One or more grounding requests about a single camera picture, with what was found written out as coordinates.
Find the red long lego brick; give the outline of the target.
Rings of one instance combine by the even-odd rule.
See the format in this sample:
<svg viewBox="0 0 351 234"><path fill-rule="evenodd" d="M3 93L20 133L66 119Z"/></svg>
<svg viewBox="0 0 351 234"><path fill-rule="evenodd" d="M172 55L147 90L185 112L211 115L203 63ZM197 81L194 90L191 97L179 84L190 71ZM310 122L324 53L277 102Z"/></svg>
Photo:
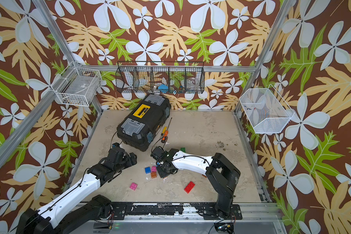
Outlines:
<svg viewBox="0 0 351 234"><path fill-rule="evenodd" d="M189 194L189 193L192 191L192 189L194 188L194 186L195 186L195 184L194 184L192 181L190 181L190 182L187 184L187 186L184 188L184 191L185 191L187 194Z"/></svg>

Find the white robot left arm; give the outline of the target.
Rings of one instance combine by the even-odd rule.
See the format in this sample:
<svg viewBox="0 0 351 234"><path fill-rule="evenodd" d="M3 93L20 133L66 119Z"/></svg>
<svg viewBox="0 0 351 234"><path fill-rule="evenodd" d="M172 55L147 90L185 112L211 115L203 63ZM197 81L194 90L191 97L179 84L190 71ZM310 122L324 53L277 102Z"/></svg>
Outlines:
<svg viewBox="0 0 351 234"><path fill-rule="evenodd" d="M19 218L17 234L69 234L90 220L110 225L115 216L110 199L97 195L80 208L76 206L91 193L117 178L124 169L136 165L137 156L118 144L108 156L87 168L82 178L52 202L37 210L28 209Z"/></svg>

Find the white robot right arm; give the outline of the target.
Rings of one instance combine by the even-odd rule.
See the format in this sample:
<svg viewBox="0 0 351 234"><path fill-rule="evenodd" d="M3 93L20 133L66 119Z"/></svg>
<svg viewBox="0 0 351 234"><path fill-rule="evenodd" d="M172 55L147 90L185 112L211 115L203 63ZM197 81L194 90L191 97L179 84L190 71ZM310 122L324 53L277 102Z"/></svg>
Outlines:
<svg viewBox="0 0 351 234"><path fill-rule="evenodd" d="M228 218L232 212L234 193L241 172L223 155L202 157L184 153L178 149L165 151L156 147L151 152L156 160L157 172L161 178L172 175L179 170L189 170L207 177L217 192L217 201L214 205L215 213L220 218Z"/></svg>

